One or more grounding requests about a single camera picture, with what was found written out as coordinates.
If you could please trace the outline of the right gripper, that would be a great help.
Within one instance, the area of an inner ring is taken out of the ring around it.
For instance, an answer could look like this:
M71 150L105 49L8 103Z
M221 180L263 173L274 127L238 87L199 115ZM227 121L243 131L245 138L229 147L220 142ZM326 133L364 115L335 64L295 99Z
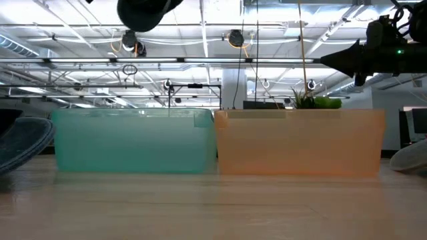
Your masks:
M368 48L360 40L349 48L325 55L320 63L350 78L355 75L354 85L361 87L368 76L375 73L426 73L426 46L421 43Z

